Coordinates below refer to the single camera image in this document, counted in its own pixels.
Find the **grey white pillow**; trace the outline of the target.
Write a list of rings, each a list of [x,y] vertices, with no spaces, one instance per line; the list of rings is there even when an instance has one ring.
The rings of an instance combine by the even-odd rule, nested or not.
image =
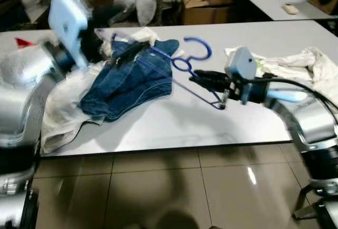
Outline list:
[[[155,17],[157,10],[156,0],[135,0],[137,20],[140,26],[147,26]]]
[[[136,10],[136,0],[114,0],[113,4],[119,9],[116,15],[111,18],[113,23],[125,21]]]

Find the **white crumpled garment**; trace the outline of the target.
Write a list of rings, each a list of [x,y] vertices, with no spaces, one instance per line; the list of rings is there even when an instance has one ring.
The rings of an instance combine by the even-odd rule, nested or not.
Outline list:
[[[143,28],[130,36],[118,36],[114,41],[104,41],[100,51],[106,57],[105,60],[90,64],[87,70],[76,70],[67,74],[49,94],[42,124],[42,154],[49,154],[72,142],[87,121],[96,125],[105,121],[102,117],[85,114],[79,108],[80,99],[89,91],[104,65],[115,63],[113,54],[121,52],[133,41],[150,42],[171,56],[179,51],[180,46],[177,40],[159,40],[157,34],[149,28]]]

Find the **blue denim garment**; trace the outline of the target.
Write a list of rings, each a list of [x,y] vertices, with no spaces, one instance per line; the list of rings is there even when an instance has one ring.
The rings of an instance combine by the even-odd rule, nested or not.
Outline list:
[[[154,50],[137,51],[128,62],[106,63],[79,108],[91,117],[118,120],[136,106],[172,93],[172,65]]]

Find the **white garment with green tag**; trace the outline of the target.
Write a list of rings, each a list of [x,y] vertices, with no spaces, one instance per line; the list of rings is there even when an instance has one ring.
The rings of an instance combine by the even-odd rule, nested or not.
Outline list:
[[[273,74],[280,79],[295,80],[318,91],[333,103],[338,100],[338,65],[315,46],[287,57],[264,57],[251,54],[256,62],[256,77]]]

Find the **white remote control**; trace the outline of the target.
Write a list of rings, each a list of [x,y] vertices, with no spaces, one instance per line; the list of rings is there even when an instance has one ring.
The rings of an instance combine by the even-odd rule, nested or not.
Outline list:
[[[290,3],[285,3],[282,6],[282,8],[289,15],[295,16],[295,15],[299,14],[299,10],[297,9],[297,7],[295,7],[294,5],[292,5]]]

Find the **red crumpled garment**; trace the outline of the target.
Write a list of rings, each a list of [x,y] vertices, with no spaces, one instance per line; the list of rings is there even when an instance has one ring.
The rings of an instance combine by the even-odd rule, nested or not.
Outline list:
[[[34,46],[35,44],[22,38],[15,37],[15,45],[17,46],[17,48],[23,49],[28,46]]]

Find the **purple plastic hanger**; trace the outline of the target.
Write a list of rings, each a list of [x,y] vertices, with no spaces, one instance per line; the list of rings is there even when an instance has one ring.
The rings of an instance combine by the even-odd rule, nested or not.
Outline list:
[[[164,51],[159,50],[156,46],[152,46],[152,44],[147,43],[148,46],[143,46],[142,51],[144,50],[151,50],[154,53],[157,53],[160,55],[160,57],[166,59],[169,61],[169,63],[172,65],[174,69],[177,69],[180,72],[184,72],[187,74],[190,74],[190,77],[198,77],[198,75],[195,73],[195,70],[193,68],[192,63],[193,62],[203,62],[206,60],[209,60],[213,55],[213,50],[211,46],[203,39],[200,39],[195,36],[186,36],[183,37],[184,42],[198,42],[200,45],[202,45],[205,48],[206,54],[203,57],[196,57],[195,55],[189,55],[188,57],[171,57],[167,55]],[[189,89],[185,85],[183,85],[181,82],[179,82],[177,79],[173,77],[173,75],[169,75],[166,72],[160,70],[155,65],[152,65],[152,63],[147,62],[146,60],[137,60],[137,57],[135,57],[135,62],[140,62],[142,65],[154,70],[155,72],[163,75],[164,77],[167,77],[170,79],[174,84],[179,85],[179,87],[183,88],[184,90],[190,92],[193,96],[196,96],[201,101],[206,102],[210,106],[212,106],[215,109],[224,110],[226,109],[226,103],[224,99],[217,94],[213,89],[207,89],[215,98],[213,101],[207,100],[205,97],[200,96],[197,92]]]

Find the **large white work table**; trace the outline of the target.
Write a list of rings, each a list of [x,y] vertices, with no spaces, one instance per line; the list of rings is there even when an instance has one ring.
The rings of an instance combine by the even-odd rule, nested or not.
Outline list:
[[[188,26],[158,26],[160,39],[183,40],[198,37],[208,43],[212,57],[196,62],[197,69],[224,70],[226,48],[246,46],[264,57],[286,57],[314,46],[331,60],[338,60],[337,37],[316,22],[231,23]],[[176,71],[181,86],[172,94],[125,113],[120,119],[101,125],[84,125],[69,144],[53,156],[112,154],[112,152],[217,146],[228,144],[289,142],[284,123],[260,104],[229,101],[217,110],[203,101],[209,92]]]

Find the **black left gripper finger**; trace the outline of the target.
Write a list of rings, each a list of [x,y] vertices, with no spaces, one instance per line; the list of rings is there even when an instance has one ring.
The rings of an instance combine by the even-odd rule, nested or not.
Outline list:
[[[150,45],[149,42],[131,43],[127,48],[121,50],[121,52],[114,53],[112,59],[115,62],[130,62],[138,53],[146,50]]]

